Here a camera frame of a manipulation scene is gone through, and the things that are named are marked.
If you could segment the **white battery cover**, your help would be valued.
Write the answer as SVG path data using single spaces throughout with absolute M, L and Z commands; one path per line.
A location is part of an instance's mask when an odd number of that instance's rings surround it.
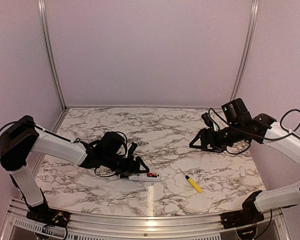
M 240 173 L 241 177 L 245 177 L 246 176 L 245 169 L 242 166 L 239 167 L 239 173 Z

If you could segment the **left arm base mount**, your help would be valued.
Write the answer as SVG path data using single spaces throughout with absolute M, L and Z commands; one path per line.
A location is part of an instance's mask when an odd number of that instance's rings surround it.
M 26 218 L 33 220 L 36 223 L 42 224 L 39 230 L 35 230 L 41 236 L 51 236 L 55 230 L 64 230 L 60 236 L 56 236 L 58 240 L 66 240 L 69 231 L 68 223 L 70 220 L 70 213 L 65 210 L 59 210 L 50 208 L 47 201 L 44 199 L 43 202 L 36 206 L 31 206 L 25 202 L 28 212 Z

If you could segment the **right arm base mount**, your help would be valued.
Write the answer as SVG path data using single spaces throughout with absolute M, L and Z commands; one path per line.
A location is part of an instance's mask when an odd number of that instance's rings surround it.
M 224 212 L 220 215 L 224 229 L 239 228 L 236 230 L 236 234 L 240 240 L 257 240 L 269 229 L 272 223 L 273 211 L 270 210 L 270 220 L 266 228 L 257 235 L 257 223 L 265 219 L 264 215 L 255 206 L 255 200 L 261 192 L 261 190 L 258 190 L 249 195 L 242 203 L 242 209 Z

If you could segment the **yellow handled screwdriver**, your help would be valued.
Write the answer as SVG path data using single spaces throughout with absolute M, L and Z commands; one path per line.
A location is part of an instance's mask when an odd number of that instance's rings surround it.
M 189 175 L 187 175 L 185 172 L 183 172 L 180 168 L 178 168 L 178 169 L 184 175 L 184 177 L 186 178 L 186 180 L 188 181 L 188 183 L 191 185 L 191 187 L 197 193 L 201 194 L 203 192 L 203 190 L 201 189 L 201 187 Z

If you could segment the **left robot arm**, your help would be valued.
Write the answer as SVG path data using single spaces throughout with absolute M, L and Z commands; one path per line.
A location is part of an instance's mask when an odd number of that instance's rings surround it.
M 11 121 L 0 128 L 0 164 L 21 192 L 30 212 L 43 223 L 53 219 L 43 191 L 28 167 L 31 154 L 50 156 L 83 169 L 108 168 L 114 176 L 149 173 L 141 157 L 135 156 L 136 143 L 119 131 L 108 131 L 101 139 L 85 142 L 68 139 L 35 123 L 30 115 Z

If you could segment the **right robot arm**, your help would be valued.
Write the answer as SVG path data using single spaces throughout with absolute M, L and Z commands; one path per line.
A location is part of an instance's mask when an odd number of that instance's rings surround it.
M 235 143 L 245 141 L 251 144 L 256 141 L 284 154 L 300 166 L 300 136 L 295 130 L 283 126 L 282 121 L 260 113 L 252 117 L 241 98 L 222 105 L 225 117 L 222 121 L 226 127 L 219 128 L 210 116 L 210 112 L 202 114 L 206 125 L 189 143 L 192 149 L 205 152 L 223 153 Z M 257 213 L 277 208 L 300 205 L 300 181 L 273 190 L 254 192 L 242 204 L 237 219 L 248 224 Z

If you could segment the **white remote control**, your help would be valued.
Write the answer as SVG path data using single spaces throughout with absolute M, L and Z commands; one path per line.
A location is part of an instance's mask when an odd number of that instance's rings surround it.
M 142 179 L 129 179 L 130 181 L 137 181 L 137 182 L 160 182 L 161 181 L 161 175 L 159 173 L 156 173 L 158 177 L 147 177 L 147 173 L 144 173 L 144 176 Z

